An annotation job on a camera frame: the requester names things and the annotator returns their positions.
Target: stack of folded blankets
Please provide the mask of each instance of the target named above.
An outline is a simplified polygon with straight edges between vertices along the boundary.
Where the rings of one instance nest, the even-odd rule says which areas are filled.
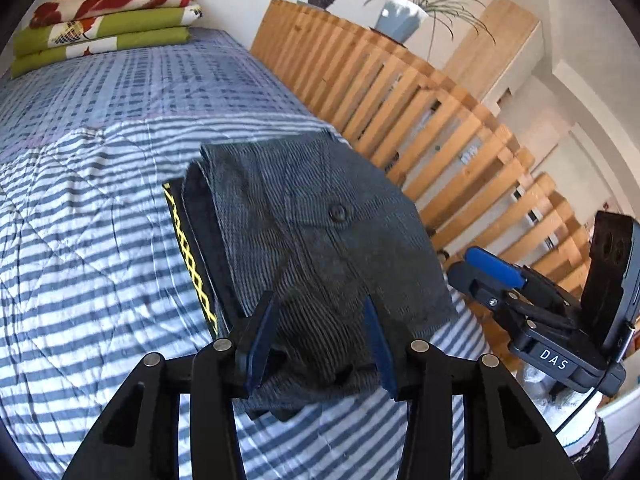
[[[12,77],[99,52],[186,43],[201,15],[194,0],[51,0],[15,35]]]

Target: white cloth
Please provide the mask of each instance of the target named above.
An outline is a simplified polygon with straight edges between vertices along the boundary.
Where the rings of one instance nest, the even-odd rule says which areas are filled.
[[[585,394],[579,394],[570,388],[565,388],[555,398],[552,398],[549,391],[551,391],[556,380],[528,364],[520,367],[516,378],[553,431],[591,393],[591,391],[588,391]],[[569,456],[581,451],[593,437],[598,422],[596,408],[601,400],[602,394],[595,394],[593,399],[557,435],[560,444],[562,444]]]

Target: blue gripper pad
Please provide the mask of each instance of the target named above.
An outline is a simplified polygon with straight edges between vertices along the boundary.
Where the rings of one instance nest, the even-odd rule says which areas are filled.
[[[263,294],[258,302],[256,312],[264,309],[264,315],[260,320],[260,326],[255,335],[254,343],[247,356],[247,371],[244,387],[249,393],[254,391],[262,383],[262,376],[264,375],[267,358],[269,357],[269,349],[278,326],[279,306],[273,294]]]
[[[393,354],[378,320],[376,307],[369,296],[364,300],[364,325],[382,387],[389,392],[392,399],[395,399],[398,396],[398,381],[396,380]]]
[[[520,269],[494,256],[480,247],[471,247],[465,252],[465,261],[484,270],[492,278],[504,284],[504,288],[521,288],[526,283]]]

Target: wooden headboard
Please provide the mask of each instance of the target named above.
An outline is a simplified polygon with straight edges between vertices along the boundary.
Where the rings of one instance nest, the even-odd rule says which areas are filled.
[[[548,174],[529,174],[529,151],[455,81],[375,31],[283,0],[271,1],[251,52],[402,187],[433,245],[450,252],[446,266],[478,245],[580,296],[590,264],[584,227]],[[463,165],[469,146],[476,153]],[[513,367],[506,333],[484,307],[471,308]]]

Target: bed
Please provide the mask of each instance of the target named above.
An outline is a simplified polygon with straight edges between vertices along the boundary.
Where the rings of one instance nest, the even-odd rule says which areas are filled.
[[[303,135],[328,124],[229,35],[57,63],[0,82],[0,420],[41,480],[58,480],[143,355],[210,341],[161,184],[203,142]],[[475,359],[480,325],[433,338]],[[454,400],[452,477],[463,468]],[[190,478],[188,397],[180,477]],[[249,479],[395,478],[406,405],[382,389],[287,422],[236,417]]]

